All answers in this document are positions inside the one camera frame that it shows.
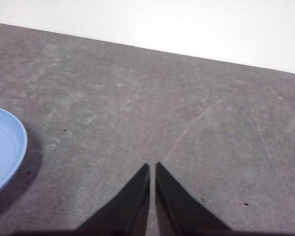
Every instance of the blue plastic dish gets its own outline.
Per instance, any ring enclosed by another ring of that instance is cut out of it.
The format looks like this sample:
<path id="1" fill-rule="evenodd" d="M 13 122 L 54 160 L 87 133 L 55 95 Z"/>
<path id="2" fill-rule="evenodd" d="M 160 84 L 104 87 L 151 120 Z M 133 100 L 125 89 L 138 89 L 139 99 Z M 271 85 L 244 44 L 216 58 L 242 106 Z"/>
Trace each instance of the blue plastic dish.
<path id="1" fill-rule="evenodd" d="M 27 142 L 26 130 L 19 119 L 0 108 L 0 191 L 18 170 Z"/>

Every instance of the black object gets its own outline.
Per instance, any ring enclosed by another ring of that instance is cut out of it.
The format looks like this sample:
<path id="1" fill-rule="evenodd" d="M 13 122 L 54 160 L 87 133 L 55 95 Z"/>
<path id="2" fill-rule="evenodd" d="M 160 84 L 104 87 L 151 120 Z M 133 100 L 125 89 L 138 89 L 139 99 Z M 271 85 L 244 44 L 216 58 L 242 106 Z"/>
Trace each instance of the black object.
<path id="1" fill-rule="evenodd" d="M 144 236 L 150 171 L 144 164 L 121 191 L 75 231 L 17 232 L 13 236 Z"/>
<path id="2" fill-rule="evenodd" d="M 149 208 L 149 166 L 75 231 L 17 232 L 13 236 L 144 236 Z M 161 163 L 156 164 L 156 209 L 161 236 L 295 236 L 232 231 L 204 208 Z"/>

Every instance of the concrete surface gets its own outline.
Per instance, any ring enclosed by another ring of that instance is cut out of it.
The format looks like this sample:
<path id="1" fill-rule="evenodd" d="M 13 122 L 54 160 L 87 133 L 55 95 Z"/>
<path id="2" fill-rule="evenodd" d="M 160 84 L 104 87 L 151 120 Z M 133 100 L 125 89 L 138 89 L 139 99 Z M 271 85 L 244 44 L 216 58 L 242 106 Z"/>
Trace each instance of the concrete surface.
<path id="1" fill-rule="evenodd" d="M 231 228 L 295 232 L 294 74 L 0 25 L 0 107 L 29 137 L 0 234 L 74 229 L 157 161 Z"/>

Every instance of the plate rim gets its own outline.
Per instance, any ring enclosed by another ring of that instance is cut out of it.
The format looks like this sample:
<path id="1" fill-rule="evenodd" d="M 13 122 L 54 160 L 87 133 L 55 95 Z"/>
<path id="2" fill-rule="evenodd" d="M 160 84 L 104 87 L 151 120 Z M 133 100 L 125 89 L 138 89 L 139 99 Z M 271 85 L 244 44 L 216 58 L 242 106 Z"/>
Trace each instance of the plate rim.
<path id="1" fill-rule="evenodd" d="M 3 109 L 0 107 L 0 112 L 3 112 L 4 114 L 10 116 L 13 120 L 15 120 L 18 125 L 21 128 L 22 131 L 22 135 L 23 135 L 23 139 L 24 139 L 24 144 L 22 146 L 22 151 L 20 154 L 20 158 L 19 160 L 17 160 L 16 164 L 11 168 L 11 170 L 7 173 L 7 175 L 5 176 L 5 178 L 3 178 L 2 181 L 0 181 L 0 191 L 4 189 L 4 187 L 10 182 L 10 180 L 13 178 L 13 176 L 15 175 L 15 173 L 17 172 L 17 170 L 19 169 L 25 153 L 26 153 L 26 149 L 27 149 L 27 145 L 28 145 L 28 137 L 27 137 L 27 132 L 26 129 L 24 127 L 24 125 L 22 124 L 22 122 L 12 113 L 10 113 L 9 111 Z"/>

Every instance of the black pointed object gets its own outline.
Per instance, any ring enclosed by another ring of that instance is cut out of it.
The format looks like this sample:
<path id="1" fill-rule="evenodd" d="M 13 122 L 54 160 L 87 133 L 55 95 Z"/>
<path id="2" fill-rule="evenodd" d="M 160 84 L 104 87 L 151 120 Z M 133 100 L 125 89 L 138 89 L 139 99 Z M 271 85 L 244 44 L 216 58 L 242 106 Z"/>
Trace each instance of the black pointed object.
<path id="1" fill-rule="evenodd" d="M 93 235 L 144 236 L 149 208 L 148 164 L 142 166 L 121 191 L 77 231 Z"/>
<path id="2" fill-rule="evenodd" d="M 156 209 L 160 233 L 182 236 L 198 230 L 231 230 L 204 208 L 161 164 L 156 164 Z"/>

